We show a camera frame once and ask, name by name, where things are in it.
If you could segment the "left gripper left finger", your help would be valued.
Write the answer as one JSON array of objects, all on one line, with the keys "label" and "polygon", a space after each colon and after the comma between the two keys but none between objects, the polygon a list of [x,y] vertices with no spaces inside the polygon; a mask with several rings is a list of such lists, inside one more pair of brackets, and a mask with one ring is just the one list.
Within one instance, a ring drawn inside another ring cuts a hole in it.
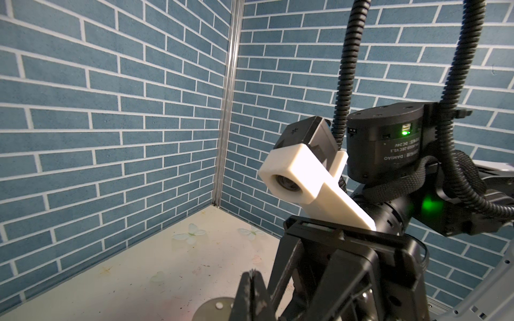
[{"label": "left gripper left finger", "polygon": [[252,320],[252,272],[242,274],[229,321]]}]

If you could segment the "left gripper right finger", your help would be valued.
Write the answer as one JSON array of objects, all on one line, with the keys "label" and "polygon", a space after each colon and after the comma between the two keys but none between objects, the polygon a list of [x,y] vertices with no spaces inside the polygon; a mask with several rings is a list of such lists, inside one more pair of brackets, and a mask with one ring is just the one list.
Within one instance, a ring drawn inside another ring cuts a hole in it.
[{"label": "left gripper right finger", "polygon": [[257,270],[252,271],[252,320],[276,320],[269,292],[262,274]]}]

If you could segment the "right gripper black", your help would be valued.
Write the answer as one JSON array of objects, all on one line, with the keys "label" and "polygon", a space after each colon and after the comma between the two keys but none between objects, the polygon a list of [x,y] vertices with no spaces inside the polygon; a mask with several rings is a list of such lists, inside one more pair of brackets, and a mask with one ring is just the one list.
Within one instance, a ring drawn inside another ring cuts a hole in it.
[{"label": "right gripper black", "polygon": [[428,320],[427,247],[385,234],[291,216],[284,223],[268,292],[286,320]]}]

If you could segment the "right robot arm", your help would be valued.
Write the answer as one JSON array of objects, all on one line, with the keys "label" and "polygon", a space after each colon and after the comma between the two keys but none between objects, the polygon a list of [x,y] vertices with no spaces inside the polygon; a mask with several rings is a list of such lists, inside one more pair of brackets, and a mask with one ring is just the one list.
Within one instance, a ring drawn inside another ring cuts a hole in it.
[{"label": "right robot arm", "polygon": [[320,116],[290,124],[258,174],[300,205],[285,221],[271,272],[242,278],[232,320],[429,320],[425,244],[417,219],[445,237],[492,233],[513,221],[459,198],[443,170],[436,103],[352,113],[347,150]]}]

